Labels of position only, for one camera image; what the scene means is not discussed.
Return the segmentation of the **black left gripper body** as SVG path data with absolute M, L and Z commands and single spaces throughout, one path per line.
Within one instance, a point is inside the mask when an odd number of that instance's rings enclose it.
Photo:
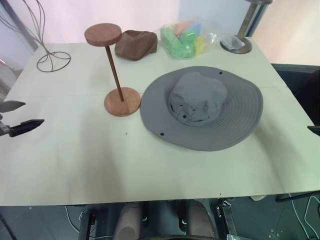
M 0 114 L 0 136 L 8 135 L 10 127 L 2 122 L 3 116 Z

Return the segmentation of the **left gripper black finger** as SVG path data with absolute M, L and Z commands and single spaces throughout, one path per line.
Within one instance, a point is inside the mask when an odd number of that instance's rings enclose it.
M 44 121 L 44 119 L 31 119 L 28 121 L 21 122 L 19 125 L 10 127 L 8 134 L 12 138 L 25 134 L 39 127 Z
M 7 113 L 14 111 L 22 106 L 24 106 L 26 103 L 16 100 L 8 100 L 8 101 L 2 101 L 0 103 L 0 113 Z

